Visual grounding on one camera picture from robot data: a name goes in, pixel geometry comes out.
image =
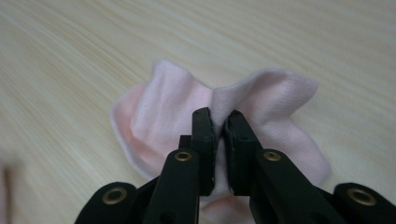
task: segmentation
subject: pinched fabric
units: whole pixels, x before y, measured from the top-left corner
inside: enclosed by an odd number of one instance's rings
[[[153,67],[148,83],[132,87],[113,105],[110,121],[129,163],[148,180],[160,174],[179,137],[191,134],[191,114],[209,107],[219,139],[216,186],[201,198],[201,215],[213,223],[254,223],[248,198],[228,188],[221,129],[233,110],[241,111],[263,147],[284,152],[313,183],[330,172],[329,163],[290,115],[315,94],[318,83],[283,69],[264,69],[229,87],[210,89],[169,61]]]

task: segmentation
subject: pink fabric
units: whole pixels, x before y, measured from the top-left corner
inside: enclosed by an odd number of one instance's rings
[[[258,71],[230,87],[210,89],[186,69],[160,61],[149,83],[133,87],[114,105],[113,129],[132,166],[151,179],[163,168],[181,134],[191,134],[191,113],[209,106],[218,137],[227,116],[244,113],[263,147],[286,153],[315,185],[330,172],[314,141],[290,120],[290,115],[315,93],[318,83],[283,69]],[[224,142],[220,138],[216,187],[201,199],[201,214],[214,223],[254,223],[247,198],[228,190]]]
[[[0,224],[7,224],[6,166],[0,160]]]

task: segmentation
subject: wood grain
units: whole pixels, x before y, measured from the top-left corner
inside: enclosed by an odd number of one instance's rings
[[[1,0],[11,223],[73,223],[104,184],[146,182],[108,114],[162,58],[210,87],[264,67],[318,80],[293,120],[332,165],[322,187],[354,181],[396,203],[395,1]]]

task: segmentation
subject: tabletop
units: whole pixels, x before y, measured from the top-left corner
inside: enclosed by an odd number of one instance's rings
[[[108,116],[168,59],[211,88],[280,67],[319,82],[292,120],[396,203],[396,2],[0,1],[0,158],[10,223],[73,223],[103,185],[147,182]]]

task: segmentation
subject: round metal fastener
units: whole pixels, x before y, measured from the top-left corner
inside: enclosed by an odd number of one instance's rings
[[[103,203],[109,205],[120,203],[126,198],[127,194],[128,193],[126,189],[117,187],[114,189],[110,189],[108,192],[106,192],[103,195],[102,201]]]
[[[279,154],[273,151],[264,152],[263,156],[268,161],[280,161],[282,159],[282,157]]]
[[[376,205],[375,197],[364,189],[348,189],[346,194],[356,203],[360,203],[366,206]]]
[[[192,158],[192,155],[189,152],[178,152],[175,155],[175,159],[177,161],[189,161]]]

